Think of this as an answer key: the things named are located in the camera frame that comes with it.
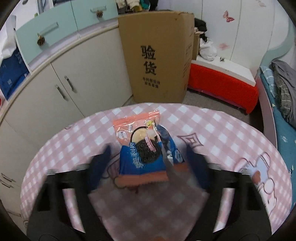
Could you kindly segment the blue tissue pack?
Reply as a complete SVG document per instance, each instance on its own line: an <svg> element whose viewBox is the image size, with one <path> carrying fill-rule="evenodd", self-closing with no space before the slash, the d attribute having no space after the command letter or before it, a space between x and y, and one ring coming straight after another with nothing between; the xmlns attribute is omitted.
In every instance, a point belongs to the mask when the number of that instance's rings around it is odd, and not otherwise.
<svg viewBox="0 0 296 241"><path fill-rule="evenodd" d="M19 49L16 48L12 56L4 59L1 64L1 91L6 100L11 97L28 74L29 70Z"/></svg>

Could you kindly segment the teal bed headboard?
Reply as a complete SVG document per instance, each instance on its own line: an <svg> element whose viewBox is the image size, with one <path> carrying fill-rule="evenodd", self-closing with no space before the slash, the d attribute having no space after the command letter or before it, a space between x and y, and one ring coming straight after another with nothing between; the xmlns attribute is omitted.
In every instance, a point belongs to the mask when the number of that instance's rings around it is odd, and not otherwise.
<svg viewBox="0 0 296 241"><path fill-rule="evenodd" d="M278 1L273 1L273 6L273 29L260 66L268 66L273 59L280 59L295 70L295 26Z"/></svg>

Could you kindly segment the teal bed sheet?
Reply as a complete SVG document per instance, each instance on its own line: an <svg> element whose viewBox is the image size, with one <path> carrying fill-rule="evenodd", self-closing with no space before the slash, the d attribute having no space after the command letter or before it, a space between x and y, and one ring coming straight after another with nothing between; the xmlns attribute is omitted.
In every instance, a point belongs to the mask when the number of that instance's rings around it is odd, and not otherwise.
<svg viewBox="0 0 296 241"><path fill-rule="evenodd" d="M273 71L260 66L256 84L263 117L263 133L281 154L292 184L295 185L295 128L280 112L280 95L277 94Z"/></svg>

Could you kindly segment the hanging clothes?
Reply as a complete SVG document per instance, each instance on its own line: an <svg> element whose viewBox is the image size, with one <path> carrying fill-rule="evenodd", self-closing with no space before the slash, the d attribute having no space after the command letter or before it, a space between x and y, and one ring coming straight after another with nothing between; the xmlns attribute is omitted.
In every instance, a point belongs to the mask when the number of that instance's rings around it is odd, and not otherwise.
<svg viewBox="0 0 296 241"><path fill-rule="evenodd" d="M134 13L139 11L155 11L158 6L158 0L116 0L118 10Z"/></svg>

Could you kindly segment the white plastic bag on bench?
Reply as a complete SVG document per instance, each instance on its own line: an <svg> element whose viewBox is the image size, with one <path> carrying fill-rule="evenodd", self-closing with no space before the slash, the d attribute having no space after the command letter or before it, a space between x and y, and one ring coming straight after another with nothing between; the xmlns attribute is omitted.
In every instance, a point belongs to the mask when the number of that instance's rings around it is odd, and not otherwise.
<svg viewBox="0 0 296 241"><path fill-rule="evenodd" d="M203 39L200 39L199 54L207 61L213 61L216 58L217 49L215 48L214 43L210 38L207 38L206 42Z"/></svg>

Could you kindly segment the red white storage bench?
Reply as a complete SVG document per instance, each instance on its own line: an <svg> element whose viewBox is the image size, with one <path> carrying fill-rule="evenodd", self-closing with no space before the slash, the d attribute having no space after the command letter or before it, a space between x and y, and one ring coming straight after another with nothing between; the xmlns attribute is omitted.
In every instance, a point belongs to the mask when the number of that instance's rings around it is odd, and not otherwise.
<svg viewBox="0 0 296 241"><path fill-rule="evenodd" d="M213 61L200 56L193 60L188 88L234 105L247 114L254 110L259 96L248 68L219 57Z"/></svg>

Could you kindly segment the pink checkered tablecloth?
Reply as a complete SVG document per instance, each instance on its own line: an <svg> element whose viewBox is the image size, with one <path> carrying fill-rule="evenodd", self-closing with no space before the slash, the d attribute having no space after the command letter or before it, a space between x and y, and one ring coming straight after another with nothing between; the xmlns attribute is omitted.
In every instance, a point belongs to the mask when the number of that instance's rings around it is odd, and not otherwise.
<svg viewBox="0 0 296 241"><path fill-rule="evenodd" d="M114 120L160 112L160 123L179 149L195 151L225 170L247 167L262 195L271 228L276 231L289 215L292 202L291 169L275 146L257 129L222 111L183 104L142 103L88 116L55 134L31 161L21 188L21 212L28 219L49 170L66 172L88 163L106 144L112 161L99 188L90 194L98 216L114 240L184 240L207 198L190 172L177 179L137 189L118 188L120 144Z"/></svg>

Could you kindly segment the grey folded blanket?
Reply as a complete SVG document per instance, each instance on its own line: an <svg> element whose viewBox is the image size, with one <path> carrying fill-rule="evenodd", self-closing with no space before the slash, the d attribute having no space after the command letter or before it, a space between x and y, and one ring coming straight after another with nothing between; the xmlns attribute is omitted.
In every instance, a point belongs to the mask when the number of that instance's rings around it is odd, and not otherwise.
<svg viewBox="0 0 296 241"><path fill-rule="evenodd" d="M273 60L271 66L281 115L295 128L295 70L281 60Z"/></svg>

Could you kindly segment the large cardboard box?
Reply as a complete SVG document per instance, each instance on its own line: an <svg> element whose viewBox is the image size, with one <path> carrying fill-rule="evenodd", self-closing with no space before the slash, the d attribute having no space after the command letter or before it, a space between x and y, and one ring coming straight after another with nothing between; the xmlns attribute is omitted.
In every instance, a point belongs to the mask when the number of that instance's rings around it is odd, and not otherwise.
<svg viewBox="0 0 296 241"><path fill-rule="evenodd" d="M121 44L136 103L181 103L194 45L194 15L151 11L118 18Z"/></svg>

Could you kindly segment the white low cabinet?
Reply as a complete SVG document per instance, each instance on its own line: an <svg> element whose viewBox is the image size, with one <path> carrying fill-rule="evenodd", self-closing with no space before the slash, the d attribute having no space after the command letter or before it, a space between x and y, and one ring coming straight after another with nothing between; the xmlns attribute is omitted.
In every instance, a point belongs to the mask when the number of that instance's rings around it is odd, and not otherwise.
<svg viewBox="0 0 296 241"><path fill-rule="evenodd" d="M117 20L93 25L32 65L1 108L1 211L25 231L21 184L38 150L57 132L132 95Z"/></svg>

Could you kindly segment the white shopping bag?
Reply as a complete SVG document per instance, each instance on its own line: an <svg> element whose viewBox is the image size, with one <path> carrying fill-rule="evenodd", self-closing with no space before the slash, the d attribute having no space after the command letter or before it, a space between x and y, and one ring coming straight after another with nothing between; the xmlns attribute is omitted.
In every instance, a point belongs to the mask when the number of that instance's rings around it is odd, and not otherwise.
<svg viewBox="0 0 296 241"><path fill-rule="evenodd" d="M0 65L4 59L10 58L16 49L15 28L16 16L10 15L1 29Z"/></svg>

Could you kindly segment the teal drawer unit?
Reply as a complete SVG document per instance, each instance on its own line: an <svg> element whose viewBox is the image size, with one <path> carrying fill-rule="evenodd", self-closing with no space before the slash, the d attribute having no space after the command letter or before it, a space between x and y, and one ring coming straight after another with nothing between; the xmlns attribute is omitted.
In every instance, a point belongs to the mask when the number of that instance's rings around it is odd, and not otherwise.
<svg viewBox="0 0 296 241"><path fill-rule="evenodd" d="M15 31L30 72L53 55L118 27L115 1L66 1L33 17Z"/></svg>

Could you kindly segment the pink snack packet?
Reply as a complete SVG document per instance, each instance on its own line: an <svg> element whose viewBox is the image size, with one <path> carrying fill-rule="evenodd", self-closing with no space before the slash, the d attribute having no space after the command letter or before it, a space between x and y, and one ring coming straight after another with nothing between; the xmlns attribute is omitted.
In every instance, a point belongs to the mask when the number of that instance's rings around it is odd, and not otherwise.
<svg viewBox="0 0 296 241"><path fill-rule="evenodd" d="M155 110L113 121L121 145L119 174L115 178L118 187L168 181L157 131L159 119L160 112Z"/></svg>

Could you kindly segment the blue snack bag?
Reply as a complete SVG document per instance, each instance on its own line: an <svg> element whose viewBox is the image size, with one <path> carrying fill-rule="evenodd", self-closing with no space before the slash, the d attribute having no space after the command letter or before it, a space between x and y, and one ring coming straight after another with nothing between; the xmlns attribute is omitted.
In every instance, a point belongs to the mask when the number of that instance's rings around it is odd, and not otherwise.
<svg viewBox="0 0 296 241"><path fill-rule="evenodd" d="M165 171L163 151L172 165L185 162L168 130L162 125L156 125L153 130L139 126L131 131L129 139L123 138L123 131L118 131L117 135L121 141L119 159L121 175L143 175Z"/></svg>

